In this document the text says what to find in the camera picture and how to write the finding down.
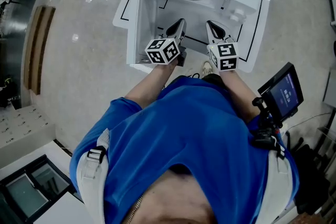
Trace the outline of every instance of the forearm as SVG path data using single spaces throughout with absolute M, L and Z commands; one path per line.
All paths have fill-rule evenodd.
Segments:
M 174 63 L 167 66 L 157 65 L 125 98 L 134 101 L 142 108 L 150 105 L 158 98 L 175 66 Z
M 252 101 L 257 97 L 245 82 L 234 71 L 220 72 L 225 86 L 228 88 L 232 101 L 243 118 L 245 123 L 249 123 L 255 116 L 260 114 L 260 110 L 252 105 Z

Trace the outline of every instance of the display screen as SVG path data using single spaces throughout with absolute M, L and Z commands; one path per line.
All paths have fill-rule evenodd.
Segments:
M 285 116 L 299 104 L 298 96 L 290 74 L 287 74 L 270 90 L 281 116 Z

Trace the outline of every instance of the white sneaker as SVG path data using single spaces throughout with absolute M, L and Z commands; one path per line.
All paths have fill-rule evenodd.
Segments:
M 212 74 L 212 66 L 209 61 L 205 61 L 202 66 L 202 78 L 206 75 Z

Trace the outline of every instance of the speckled floor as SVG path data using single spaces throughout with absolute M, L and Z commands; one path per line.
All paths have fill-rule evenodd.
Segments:
M 56 12 L 45 50 L 41 95 L 31 97 L 56 123 L 59 140 L 74 148 L 109 102 L 125 95 L 145 73 L 125 64 L 127 31 L 112 25 L 116 6 L 85 0 L 44 1 Z M 295 65 L 305 101 L 287 121 L 289 126 L 331 110 L 322 104 L 328 70 L 335 62 L 336 36 L 330 19 L 328 0 L 271 0 L 254 70 L 239 73 L 257 91 L 287 61 Z M 73 34 L 79 36 L 77 42 L 72 42 Z M 194 59 L 173 76 L 199 72 L 201 65 Z M 303 135 L 312 144 L 316 128 L 328 118 L 292 128 L 293 142 Z

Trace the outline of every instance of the wooden board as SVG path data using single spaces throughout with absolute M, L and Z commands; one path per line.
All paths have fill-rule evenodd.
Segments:
M 45 12 L 44 6 L 38 6 L 36 8 L 34 18 L 32 21 L 32 25 L 29 30 L 28 42 L 27 42 L 27 49 L 26 49 L 26 56 L 25 56 L 25 68 L 24 68 L 24 77 L 23 77 L 23 84 L 27 89 L 31 89 L 31 75 L 33 69 L 33 57 L 35 51 L 35 44 L 37 39 L 38 30 L 40 28 L 40 24 L 42 21 L 43 14 Z
M 40 94 L 44 50 L 46 47 L 48 32 L 50 29 L 54 13 L 55 13 L 54 7 L 46 7 L 37 34 L 34 59 L 33 59 L 33 72 L 32 72 L 32 85 L 31 85 L 32 88 L 31 90 L 35 94 Z

